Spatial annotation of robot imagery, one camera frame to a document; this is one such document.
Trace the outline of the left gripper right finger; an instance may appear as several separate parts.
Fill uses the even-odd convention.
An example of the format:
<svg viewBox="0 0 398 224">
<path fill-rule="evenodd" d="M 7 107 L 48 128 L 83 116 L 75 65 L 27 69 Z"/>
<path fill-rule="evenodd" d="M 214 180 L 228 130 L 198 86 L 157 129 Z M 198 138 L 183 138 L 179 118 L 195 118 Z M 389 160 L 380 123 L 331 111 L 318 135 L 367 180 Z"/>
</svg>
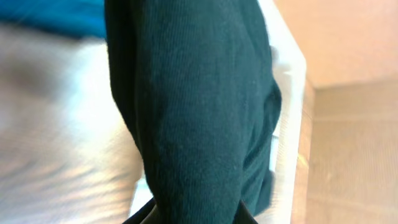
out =
<svg viewBox="0 0 398 224">
<path fill-rule="evenodd" d="M 233 224 L 257 224 L 242 200 L 239 201 Z"/>
</svg>

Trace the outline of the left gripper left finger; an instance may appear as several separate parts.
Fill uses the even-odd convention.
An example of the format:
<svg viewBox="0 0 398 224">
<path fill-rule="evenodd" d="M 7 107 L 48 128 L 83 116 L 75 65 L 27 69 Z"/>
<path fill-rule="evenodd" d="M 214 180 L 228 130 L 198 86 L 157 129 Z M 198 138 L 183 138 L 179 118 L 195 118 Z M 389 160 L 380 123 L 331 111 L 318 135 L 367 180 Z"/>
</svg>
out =
<svg viewBox="0 0 398 224">
<path fill-rule="evenodd" d="M 123 224 L 160 224 L 160 213 L 155 200 L 153 198 L 150 199 Z"/>
</svg>

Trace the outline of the blue denim jeans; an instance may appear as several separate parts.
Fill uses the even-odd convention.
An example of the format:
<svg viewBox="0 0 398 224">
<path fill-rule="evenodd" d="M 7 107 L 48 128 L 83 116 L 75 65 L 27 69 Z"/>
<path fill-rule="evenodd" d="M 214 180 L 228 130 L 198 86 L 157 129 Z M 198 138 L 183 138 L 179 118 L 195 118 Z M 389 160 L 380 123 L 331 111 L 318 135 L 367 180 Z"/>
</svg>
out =
<svg viewBox="0 0 398 224">
<path fill-rule="evenodd" d="M 106 37 L 103 0 L 1 0 L 1 21 L 70 37 Z"/>
</svg>

